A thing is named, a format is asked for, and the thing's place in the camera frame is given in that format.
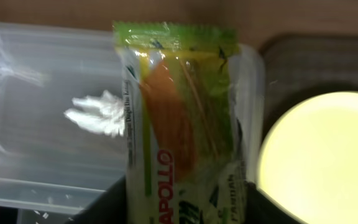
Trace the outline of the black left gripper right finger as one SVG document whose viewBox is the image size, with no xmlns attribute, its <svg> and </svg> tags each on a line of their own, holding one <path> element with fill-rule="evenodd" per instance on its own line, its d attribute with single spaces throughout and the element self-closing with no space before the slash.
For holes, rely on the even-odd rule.
<svg viewBox="0 0 358 224">
<path fill-rule="evenodd" d="M 245 215 L 244 224 L 301 224 L 274 205 L 253 183 L 247 183 Z"/>
</svg>

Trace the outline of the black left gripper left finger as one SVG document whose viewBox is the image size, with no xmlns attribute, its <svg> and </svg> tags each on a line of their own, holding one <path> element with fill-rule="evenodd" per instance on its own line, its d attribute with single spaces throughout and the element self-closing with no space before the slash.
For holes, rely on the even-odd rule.
<svg viewBox="0 0 358 224">
<path fill-rule="evenodd" d="M 121 177 L 89 207 L 71 217 L 65 224 L 126 224 L 126 177 Z"/>
</svg>

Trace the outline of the green snack wrapper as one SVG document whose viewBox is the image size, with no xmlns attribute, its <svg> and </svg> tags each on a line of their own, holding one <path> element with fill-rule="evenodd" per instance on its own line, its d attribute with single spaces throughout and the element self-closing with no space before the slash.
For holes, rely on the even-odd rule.
<svg viewBox="0 0 358 224">
<path fill-rule="evenodd" d="M 128 223 L 244 223 L 236 32 L 115 22 L 121 58 Z"/>
</svg>

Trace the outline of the yellow plate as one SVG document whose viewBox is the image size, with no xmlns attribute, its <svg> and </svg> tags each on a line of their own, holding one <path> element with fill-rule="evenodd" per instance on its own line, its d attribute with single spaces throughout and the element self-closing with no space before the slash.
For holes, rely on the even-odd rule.
<svg viewBox="0 0 358 224">
<path fill-rule="evenodd" d="M 358 223 L 358 92 L 307 99 L 270 129 L 257 188 L 302 223 Z"/>
</svg>

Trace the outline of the clear plastic bin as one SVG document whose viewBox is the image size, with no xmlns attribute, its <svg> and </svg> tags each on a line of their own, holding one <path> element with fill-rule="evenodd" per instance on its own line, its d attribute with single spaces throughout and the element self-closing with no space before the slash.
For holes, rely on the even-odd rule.
<svg viewBox="0 0 358 224">
<path fill-rule="evenodd" d="M 255 180 L 263 117 L 264 65 L 239 43 L 235 114 L 246 187 Z M 121 177 L 128 149 L 64 115 L 73 98 L 122 99 L 121 58 L 112 32 L 0 23 L 0 206 L 80 213 Z"/>
</svg>

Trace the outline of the dark brown serving tray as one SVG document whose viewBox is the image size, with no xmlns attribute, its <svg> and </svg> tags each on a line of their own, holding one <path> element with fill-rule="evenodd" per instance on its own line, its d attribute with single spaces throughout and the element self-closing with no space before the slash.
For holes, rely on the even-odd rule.
<svg viewBox="0 0 358 224">
<path fill-rule="evenodd" d="M 281 35 L 260 53 L 265 63 L 264 136 L 303 100 L 358 91 L 358 36 Z"/>
</svg>

